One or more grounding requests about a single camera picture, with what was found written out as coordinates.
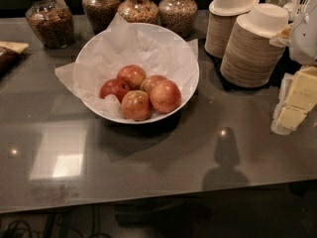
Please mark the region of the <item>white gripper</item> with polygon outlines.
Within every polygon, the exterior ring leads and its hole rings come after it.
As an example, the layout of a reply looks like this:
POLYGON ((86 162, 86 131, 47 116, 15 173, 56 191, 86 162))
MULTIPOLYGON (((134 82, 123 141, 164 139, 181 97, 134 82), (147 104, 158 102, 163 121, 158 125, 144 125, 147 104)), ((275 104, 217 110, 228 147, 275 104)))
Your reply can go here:
POLYGON ((286 73, 281 81, 278 104, 270 129, 278 135, 289 135, 317 105, 317 2, 310 2, 293 22, 292 29, 274 35, 269 43, 278 48, 289 46, 292 60, 305 64, 295 74, 286 73))

